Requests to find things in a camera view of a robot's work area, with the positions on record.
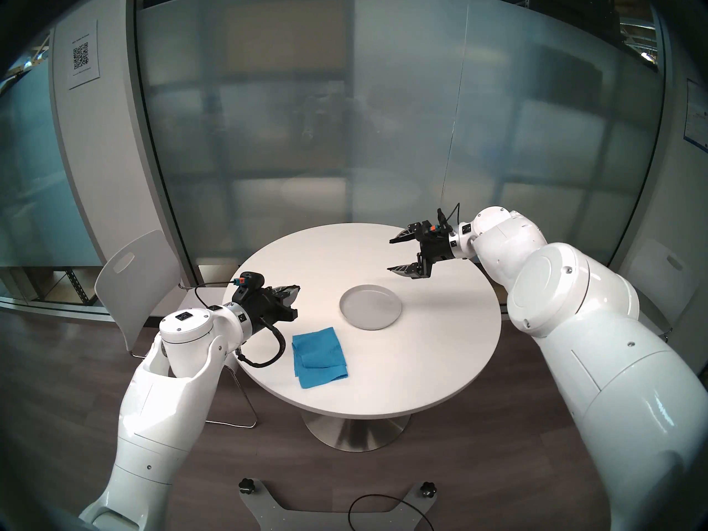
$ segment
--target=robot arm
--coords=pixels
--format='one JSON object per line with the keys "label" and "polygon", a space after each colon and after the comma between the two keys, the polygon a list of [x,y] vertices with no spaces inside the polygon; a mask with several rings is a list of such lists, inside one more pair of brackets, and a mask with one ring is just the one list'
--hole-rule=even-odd
{"label": "robot arm", "polygon": [[612,529],[643,529],[658,511],[672,509],[686,522],[674,520],[673,528],[690,526],[706,499],[700,506],[674,499],[669,509],[667,500],[686,486],[692,467],[705,464],[708,394],[678,354],[637,321],[634,288],[578,249],[547,244],[515,211],[488,207],[456,229],[440,223],[416,223],[399,235],[420,242],[422,270],[415,263],[390,270],[425,278],[450,254],[477,255],[506,288],[510,320],[541,348],[605,486]]}
{"label": "robot arm", "polygon": [[[110,480],[79,516],[83,521],[105,530],[164,528],[173,477],[202,433],[224,365],[235,368],[239,359],[265,367],[285,351],[274,324],[297,318],[291,305],[300,288],[264,288],[264,282],[260,274],[246,272],[232,302],[178,310],[162,320],[120,406]],[[241,345],[261,329],[276,337],[278,353],[253,363]]]}

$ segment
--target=white table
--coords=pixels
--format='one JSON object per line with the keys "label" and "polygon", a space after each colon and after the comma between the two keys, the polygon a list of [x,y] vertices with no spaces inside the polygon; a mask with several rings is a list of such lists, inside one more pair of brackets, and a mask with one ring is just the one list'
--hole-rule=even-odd
{"label": "white table", "polygon": [[[471,262],[436,263],[432,277],[411,280],[387,270],[416,260],[418,243],[389,244],[401,228],[350,223],[290,234],[252,255],[234,275],[265,276],[273,287],[301,287],[295,321],[278,322],[287,341],[283,356],[246,373],[271,394],[303,409],[308,428],[332,447],[368,451],[390,443],[412,413],[462,391],[494,353],[501,330],[492,286]],[[379,331],[347,322],[339,299],[350,287],[387,287],[403,303],[401,316]],[[224,303],[231,301],[229,285]],[[292,336],[334,327],[349,376],[303,389],[293,370]],[[278,342],[267,331],[243,347],[251,361],[267,361]]]}

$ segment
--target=paper sign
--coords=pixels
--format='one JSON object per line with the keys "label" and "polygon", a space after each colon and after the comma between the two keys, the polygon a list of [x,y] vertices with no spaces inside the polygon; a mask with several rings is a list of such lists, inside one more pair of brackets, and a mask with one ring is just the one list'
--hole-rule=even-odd
{"label": "paper sign", "polygon": [[687,100],[683,138],[708,152],[708,91],[689,79]]}
{"label": "paper sign", "polygon": [[96,79],[98,73],[98,47],[96,45],[96,27],[98,21],[86,24],[74,32],[68,45],[69,54],[69,89]]}

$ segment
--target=blue napkin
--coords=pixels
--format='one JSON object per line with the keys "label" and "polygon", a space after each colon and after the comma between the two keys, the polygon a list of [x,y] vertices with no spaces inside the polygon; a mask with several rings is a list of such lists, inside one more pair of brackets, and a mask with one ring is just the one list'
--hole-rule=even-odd
{"label": "blue napkin", "polygon": [[302,388],[312,388],[348,376],[347,363],[334,328],[292,337],[295,376]]}

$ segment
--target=frosted glass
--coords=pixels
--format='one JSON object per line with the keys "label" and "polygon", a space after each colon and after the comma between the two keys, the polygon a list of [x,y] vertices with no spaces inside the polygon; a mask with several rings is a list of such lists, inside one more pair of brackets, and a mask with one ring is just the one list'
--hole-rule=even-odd
{"label": "frosted glass", "polygon": [[[459,201],[466,216],[487,205],[516,209],[548,241],[607,263],[649,168],[660,74],[500,1],[469,0],[467,34],[444,207]],[[466,196],[459,185],[474,189]]]}
{"label": "frosted glass", "polygon": [[[137,28],[159,165],[197,263],[458,201],[461,217],[515,207],[550,241],[609,258],[649,166],[660,75],[499,1],[174,0],[138,11]],[[598,205],[619,227],[597,229]]]}
{"label": "frosted glass", "polygon": [[48,63],[0,98],[0,266],[100,266],[59,154]]}

